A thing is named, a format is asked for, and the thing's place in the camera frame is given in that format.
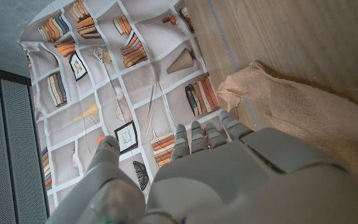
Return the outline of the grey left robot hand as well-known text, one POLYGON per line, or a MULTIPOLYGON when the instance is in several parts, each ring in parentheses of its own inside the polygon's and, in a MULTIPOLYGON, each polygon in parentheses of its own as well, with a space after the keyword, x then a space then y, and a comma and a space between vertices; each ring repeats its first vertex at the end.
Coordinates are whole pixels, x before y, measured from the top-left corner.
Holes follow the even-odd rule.
POLYGON ((341 163, 277 129, 253 131, 227 111, 230 136, 179 125, 149 196, 119 168, 106 136, 49 223, 358 223, 358 180, 341 163))

